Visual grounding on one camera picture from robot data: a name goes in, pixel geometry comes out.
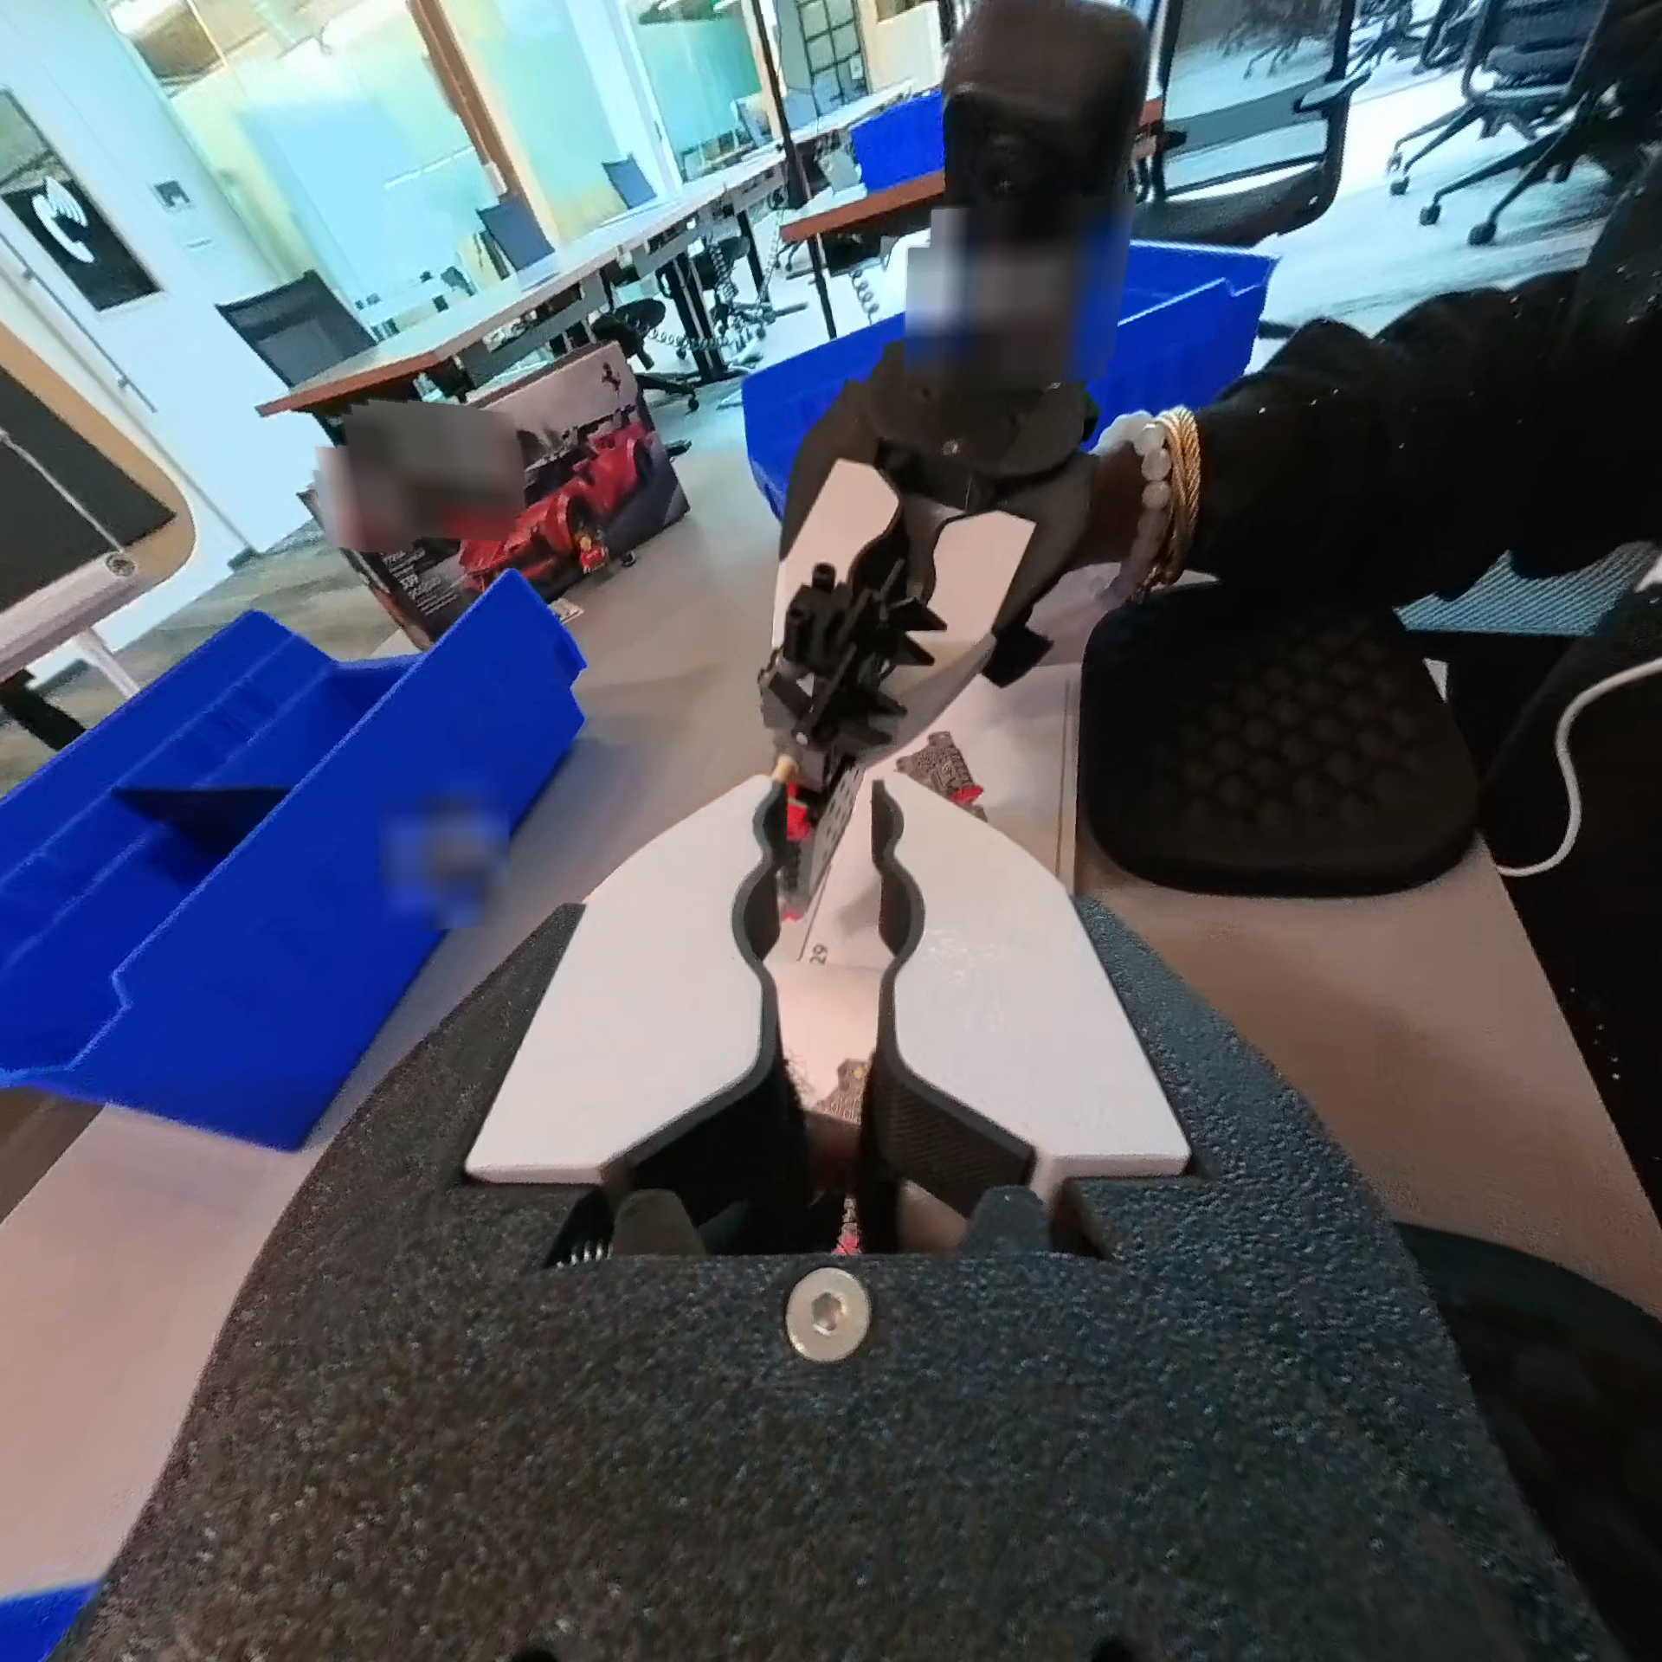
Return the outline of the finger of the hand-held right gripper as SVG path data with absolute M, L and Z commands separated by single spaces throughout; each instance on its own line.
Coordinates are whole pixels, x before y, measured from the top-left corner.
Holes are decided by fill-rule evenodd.
M 933 547 L 933 592 L 921 610 L 891 629 L 875 695 L 886 701 L 857 718 L 849 742 L 866 769 L 926 737 L 986 667 L 1001 610 L 1035 536 L 1035 523 L 1006 511 L 954 519 Z
M 782 544 L 776 581 L 776 675 L 803 690 L 873 690 L 884 646 L 904 612 L 933 592 L 936 521 L 882 470 L 835 461 L 796 529 Z M 789 675 L 778 656 L 786 603 L 817 563 L 829 563 L 862 594 L 854 637 L 831 675 Z

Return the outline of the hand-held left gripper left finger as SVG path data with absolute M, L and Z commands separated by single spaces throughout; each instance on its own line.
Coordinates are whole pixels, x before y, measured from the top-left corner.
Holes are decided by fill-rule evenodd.
M 780 1056 L 782 785 L 755 776 L 613 870 L 466 1158 L 488 1186 L 599 1186 L 765 1083 Z

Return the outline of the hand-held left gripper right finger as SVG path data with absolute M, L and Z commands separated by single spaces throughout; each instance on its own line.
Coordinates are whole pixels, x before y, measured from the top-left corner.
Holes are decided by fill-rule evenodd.
M 1189 1141 L 1068 888 L 919 783 L 872 787 L 867 1141 L 902 1181 L 1170 1178 Z

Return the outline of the lego car chassis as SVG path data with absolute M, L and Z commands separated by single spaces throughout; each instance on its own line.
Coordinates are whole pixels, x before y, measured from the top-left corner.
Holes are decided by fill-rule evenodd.
M 886 705 L 875 690 L 803 690 L 776 675 L 776 649 L 758 673 L 763 720 L 786 764 L 780 916 L 800 922 L 827 877 L 866 769 L 850 764 L 857 718 Z

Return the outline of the person's right forearm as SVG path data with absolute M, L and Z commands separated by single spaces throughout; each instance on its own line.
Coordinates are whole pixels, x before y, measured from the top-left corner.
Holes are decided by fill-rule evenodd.
M 1402 607 L 1659 536 L 1659 164 L 1587 262 L 1301 329 L 1196 414 L 1188 568 Z

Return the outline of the black lego set box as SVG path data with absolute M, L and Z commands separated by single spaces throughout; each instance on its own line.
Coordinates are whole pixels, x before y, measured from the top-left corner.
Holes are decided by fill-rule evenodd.
M 393 625 L 426 649 L 504 577 L 557 603 L 687 513 L 621 342 L 578 348 L 474 404 L 368 402 L 317 449 L 302 506 Z

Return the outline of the white instruction booklet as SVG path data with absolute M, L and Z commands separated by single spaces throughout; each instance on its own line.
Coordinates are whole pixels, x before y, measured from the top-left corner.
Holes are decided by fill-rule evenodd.
M 1104 616 L 1092 572 L 1074 572 L 1038 607 L 1040 663 L 1008 687 L 973 677 L 935 728 L 882 758 L 858 785 L 833 860 L 803 919 L 786 922 L 770 969 L 780 995 L 784 1058 L 810 1126 L 850 1133 L 875 1046 L 880 875 L 872 861 L 872 783 L 908 776 L 979 816 L 1066 886 L 1074 866 L 1078 677 Z

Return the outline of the blue bin with label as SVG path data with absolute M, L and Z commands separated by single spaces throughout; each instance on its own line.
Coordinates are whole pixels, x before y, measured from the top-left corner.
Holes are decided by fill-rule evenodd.
M 1277 259 L 1235 247 L 1131 242 L 1112 360 L 1088 382 L 1094 448 L 1125 411 L 1199 407 L 1248 368 Z M 765 503 L 782 516 L 800 441 L 842 384 L 867 377 L 902 337 L 901 313 L 758 368 L 739 387 L 743 448 Z

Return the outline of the black quilted cushion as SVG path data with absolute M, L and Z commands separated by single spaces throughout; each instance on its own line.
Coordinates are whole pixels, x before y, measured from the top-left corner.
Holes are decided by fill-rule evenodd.
M 1396 895 L 1465 860 L 1479 776 L 1396 612 L 1221 583 L 1106 614 L 1083 650 L 1078 824 L 1189 895 Z

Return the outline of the long office table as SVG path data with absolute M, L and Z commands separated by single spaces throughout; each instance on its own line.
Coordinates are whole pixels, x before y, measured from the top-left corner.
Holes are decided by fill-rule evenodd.
M 440 371 L 461 393 L 504 374 L 555 337 L 587 326 L 604 308 L 604 275 L 666 277 L 676 318 L 704 368 L 716 364 L 716 334 L 693 283 L 692 250 L 724 222 L 756 208 L 784 178 L 786 154 L 765 149 L 676 193 L 654 197 L 549 258 L 434 318 L 373 342 L 343 364 L 260 404 L 262 418 L 316 414 L 413 384 Z

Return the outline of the blue bin with black divider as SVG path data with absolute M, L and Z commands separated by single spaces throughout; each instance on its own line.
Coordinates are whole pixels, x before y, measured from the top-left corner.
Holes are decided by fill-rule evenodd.
M 517 575 L 420 654 L 244 612 L 1 803 L 3 1087 L 299 1148 L 583 725 Z M 114 787 L 288 787 L 216 861 Z

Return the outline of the black bin divider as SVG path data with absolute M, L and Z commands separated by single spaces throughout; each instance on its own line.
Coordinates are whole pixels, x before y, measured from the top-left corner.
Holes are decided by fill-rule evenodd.
M 222 861 L 244 842 L 290 794 L 288 787 L 122 785 L 114 799 L 155 826 L 163 826 Z

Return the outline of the person's black clothing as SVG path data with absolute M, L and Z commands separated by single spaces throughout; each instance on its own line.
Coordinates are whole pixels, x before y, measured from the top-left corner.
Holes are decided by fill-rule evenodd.
M 1500 1245 L 1398 1233 L 1530 1509 L 1622 1649 L 1658 1661 L 1658 1320 Z

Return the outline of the black board on wooden stand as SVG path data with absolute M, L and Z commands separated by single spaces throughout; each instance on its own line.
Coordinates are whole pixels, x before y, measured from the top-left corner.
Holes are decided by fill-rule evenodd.
M 138 695 L 100 624 L 172 581 L 194 549 L 192 511 L 166 468 L 3 329 L 3 677 L 71 649 L 118 698 Z

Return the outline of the blue bin holding red bricks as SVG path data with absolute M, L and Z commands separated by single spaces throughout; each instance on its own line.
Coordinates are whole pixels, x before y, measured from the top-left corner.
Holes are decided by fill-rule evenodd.
M 93 1600 L 99 1580 L 14 1592 L 1 1598 L 1 1661 L 45 1661 L 78 1615 Z

